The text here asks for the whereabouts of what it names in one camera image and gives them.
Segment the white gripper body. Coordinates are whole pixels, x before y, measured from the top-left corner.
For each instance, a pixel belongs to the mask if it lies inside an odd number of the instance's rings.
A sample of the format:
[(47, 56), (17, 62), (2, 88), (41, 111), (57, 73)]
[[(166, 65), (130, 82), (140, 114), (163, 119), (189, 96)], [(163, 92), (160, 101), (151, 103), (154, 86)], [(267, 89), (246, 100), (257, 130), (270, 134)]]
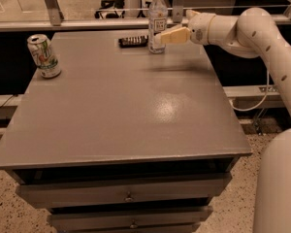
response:
[(207, 45), (209, 43), (210, 23), (215, 14), (200, 13), (188, 20), (188, 29), (190, 30), (190, 40), (199, 45)]

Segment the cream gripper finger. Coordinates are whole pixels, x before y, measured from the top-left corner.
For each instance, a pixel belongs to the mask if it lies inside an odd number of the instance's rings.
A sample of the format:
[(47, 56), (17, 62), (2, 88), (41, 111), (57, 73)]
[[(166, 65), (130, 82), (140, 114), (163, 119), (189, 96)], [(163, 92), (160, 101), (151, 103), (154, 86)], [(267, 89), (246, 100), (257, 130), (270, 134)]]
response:
[(154, 36), (156, 44), (182, 44), (190, 39), (190, 30), (187, 27), (165, 30)]
[(186, 11), (186, 17), (188, 18), (188, 19), (191, 19), (191, 18), (193, 18), (194, 16), (197, 16), (197, 15), (199, 15), (200, 14), (200, 12), (197, 12), (197, 11), (194, 11), (194, 10), (187, 10)]

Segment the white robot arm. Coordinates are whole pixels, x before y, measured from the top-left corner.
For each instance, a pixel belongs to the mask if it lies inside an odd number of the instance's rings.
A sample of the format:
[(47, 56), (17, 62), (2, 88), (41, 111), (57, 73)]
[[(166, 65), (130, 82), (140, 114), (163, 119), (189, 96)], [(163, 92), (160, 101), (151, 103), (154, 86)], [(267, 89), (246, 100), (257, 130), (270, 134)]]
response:
[[(158, 44), (191, 41), (215, 45), (244, 57), (259, 56), (291, 116), (291, 46), (272, 16), (250, 8), (238, 16), (186, 12), (188, 24), (154, 36)], [(253, 233), (291, 233), (291, 129), (278, 134), (264, 150), (257, 180)]]

